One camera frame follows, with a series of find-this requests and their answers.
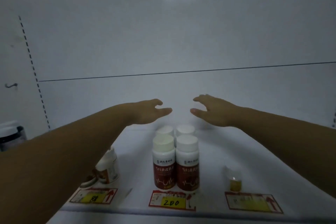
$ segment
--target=red label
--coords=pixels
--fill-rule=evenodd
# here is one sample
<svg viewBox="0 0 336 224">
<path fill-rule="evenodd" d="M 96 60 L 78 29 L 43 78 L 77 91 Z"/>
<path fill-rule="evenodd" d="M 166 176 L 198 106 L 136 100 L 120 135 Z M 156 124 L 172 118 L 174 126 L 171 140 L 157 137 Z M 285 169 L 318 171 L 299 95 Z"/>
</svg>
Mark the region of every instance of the red label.
<svg viewBox="0 0 336 224">
<path fill-rule="evenodd" d="M 170 189 L 175 185 L 175 163 L 169 166 L 158 166 L 153 163 L 154 183 L 159 189 Z"/>
<path fill-rule="evenodd" d="M 185 191 L 194 191 L 200 185 L 199 164 L 192 167 L 181 166 L 176 163 L 177 185 Z"/>
</svg>

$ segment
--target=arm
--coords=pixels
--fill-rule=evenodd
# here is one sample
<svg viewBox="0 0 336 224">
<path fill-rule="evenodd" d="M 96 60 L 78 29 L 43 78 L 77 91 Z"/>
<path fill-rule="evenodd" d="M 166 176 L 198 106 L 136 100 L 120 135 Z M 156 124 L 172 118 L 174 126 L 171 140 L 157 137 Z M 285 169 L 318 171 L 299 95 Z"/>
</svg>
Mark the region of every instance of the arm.
<svg viewBox="0 0 336 224">
<path fill-rule="evenodd" d="M 309 122 L 244 108 L 200 95 L 207 111 L 191 113 L 216 126 L 241 129 L 312 184 L 336 197 L 336 130 Z"/>
<path fill-rule="evenodd" d="M 46 223 L 85 179 L 123 129 L 171 113 L 158 99 L 116 105 L 0 154 L 3 222 Z"/>
</svg>

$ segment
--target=hand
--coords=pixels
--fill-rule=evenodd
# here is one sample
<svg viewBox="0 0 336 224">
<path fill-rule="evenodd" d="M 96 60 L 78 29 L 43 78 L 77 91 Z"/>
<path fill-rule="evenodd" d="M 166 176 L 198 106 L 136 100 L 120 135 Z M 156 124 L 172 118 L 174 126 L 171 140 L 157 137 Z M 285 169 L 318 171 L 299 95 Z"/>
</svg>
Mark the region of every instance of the hand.
<svg viewBox="0 0 336 224">
<path fill-rule="evenodd" d="M 157 105 L 162 105 L 159 99 L 144 100 L 136 103 L 122 104 L 131 113 L 131 124 L 148 124 L 156 121 L 158 118 L 170 114 L 171 108 L 155 108 Z"/>
<path fill-rule="evenodd" d="M 215 126 L 234 126 L 239 114 L 241 113 L 242 107 L 234 105 L 223 99 L 215 98 L 208 94 L 199 95 L 194 98 L 194 101 L 205 105 L 207 111 L 192 108 L 190 109 L 190 112 L 196 117 L 199 117 Z"/>
</svg>

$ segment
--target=forearm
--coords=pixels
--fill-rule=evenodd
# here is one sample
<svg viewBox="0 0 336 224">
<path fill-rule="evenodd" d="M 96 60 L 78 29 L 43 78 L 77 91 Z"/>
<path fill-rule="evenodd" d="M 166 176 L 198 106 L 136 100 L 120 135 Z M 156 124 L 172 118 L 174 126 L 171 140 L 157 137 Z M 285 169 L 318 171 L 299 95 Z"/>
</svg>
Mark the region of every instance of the forearm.
<svg viewBox="0 0 336 224">
<path fill-rule="evenodd" d="M 241 109 L 234 126 L 336 197 L 336 130 L 250 108 Z"/>
<path fill-rule="evenodd" d="M 35 216 L 34 223 L 47 222 L 129 125 L 130 119 L 121 106 L 110 107 L 2 153 L 0 172 L 6 174 L 0 181 L 0 187 L 6 188 L 0 201 L 2 218 L 22 223 L 28 216 Z M 13 191 L 19 200 L 13 197 Z M 29 204 L 25 198 L 34 203 Z M 11 212 L 19 202 L 25 204 L 24 211 Z"/>
</svg>

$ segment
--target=metal hook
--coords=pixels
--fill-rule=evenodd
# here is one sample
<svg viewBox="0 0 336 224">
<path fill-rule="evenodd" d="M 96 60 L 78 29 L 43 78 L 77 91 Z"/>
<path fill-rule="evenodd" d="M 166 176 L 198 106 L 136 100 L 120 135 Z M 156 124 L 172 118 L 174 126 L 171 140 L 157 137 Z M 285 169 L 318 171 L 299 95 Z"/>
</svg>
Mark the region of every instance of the metal hook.
<svg viewBox="0 0 336 224">
<path fill-rule="evenodd" d="M 17 86 L 17 85 L 18 85 L 17 83 L 12 84 L 11 86 L 8 86 L 7 84 L 5 84 L 5 87 L 6 87 L 6 88 L 11 88 L 11 87 L 13 87 L 13 86 Z"/>
</svg>

